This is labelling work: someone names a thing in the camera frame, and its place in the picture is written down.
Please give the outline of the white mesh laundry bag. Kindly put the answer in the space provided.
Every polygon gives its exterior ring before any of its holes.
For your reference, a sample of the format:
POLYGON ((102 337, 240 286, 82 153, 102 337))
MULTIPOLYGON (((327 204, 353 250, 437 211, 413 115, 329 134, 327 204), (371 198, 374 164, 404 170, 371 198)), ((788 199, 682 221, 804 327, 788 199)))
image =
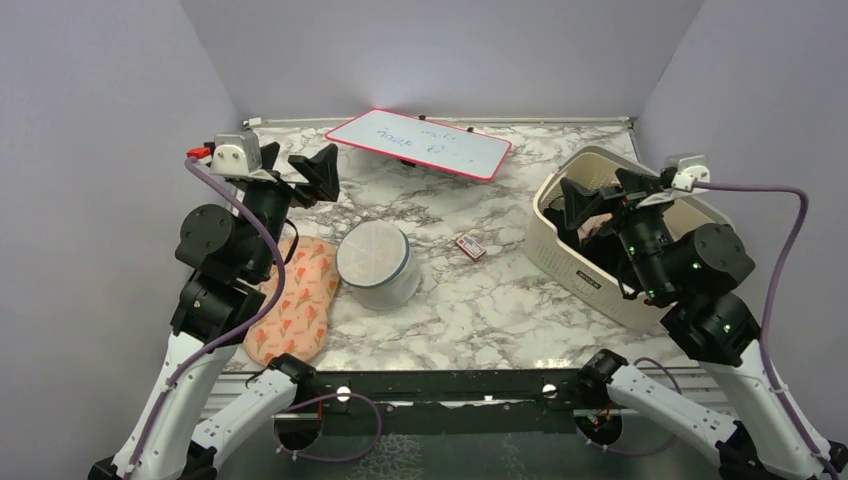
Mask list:
POLYGON ((377 311, 404 305, 421 280, 407 235, 383 220, 363 222, 345 235, 337 249, 336 268, 353 297, 377 311))

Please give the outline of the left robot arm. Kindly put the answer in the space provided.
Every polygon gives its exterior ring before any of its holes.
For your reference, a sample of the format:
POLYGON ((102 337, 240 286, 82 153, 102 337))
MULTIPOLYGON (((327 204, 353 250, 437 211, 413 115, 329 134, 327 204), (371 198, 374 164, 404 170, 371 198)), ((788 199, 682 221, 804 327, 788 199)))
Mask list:
POLYGON ((244 152, 207 143, 189 151, 186 169, 215 190, 222 204, 191 211, 175 256, 192 270, 171 319, 165 358, 144 410, 113 456, 96 462, 92 479, 213 479, 225 460, 274 413, 313 401, 314 369, 285 353, 275 357, 234 402, 210 418, 204 407, 248 329, 266 316, 283 292, 258 286, 291 257, 278 241, 290 208, 337 200, 338 148, 311 157, 292 155, 301 180, 274 170, 277 144, 244 152))

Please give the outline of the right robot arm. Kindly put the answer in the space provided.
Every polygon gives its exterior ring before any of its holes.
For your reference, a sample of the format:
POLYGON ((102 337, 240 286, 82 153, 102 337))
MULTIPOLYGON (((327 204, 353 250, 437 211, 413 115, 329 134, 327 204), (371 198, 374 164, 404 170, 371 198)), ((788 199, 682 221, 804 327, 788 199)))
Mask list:
POLYGON ((698 449, 724 479, 837 478, 846 446, 824 438, 803 416, 770 358, 769 318, 756 319, 736 294, 755 267, 740 237, 719 223, 679 238, 667 228, 664 214, 675 200, 714 188, 709 170, 681 165, 657 176, 627 169, 616 176, 615 186, 597 190, 563 180, 565 224, 607 216, 602 232, 620 241, 637 292, 664 310, 669 337, 713 378, 734 415, 691 401, 606 349, 578 371, 579 398, 653 420, 698 449))

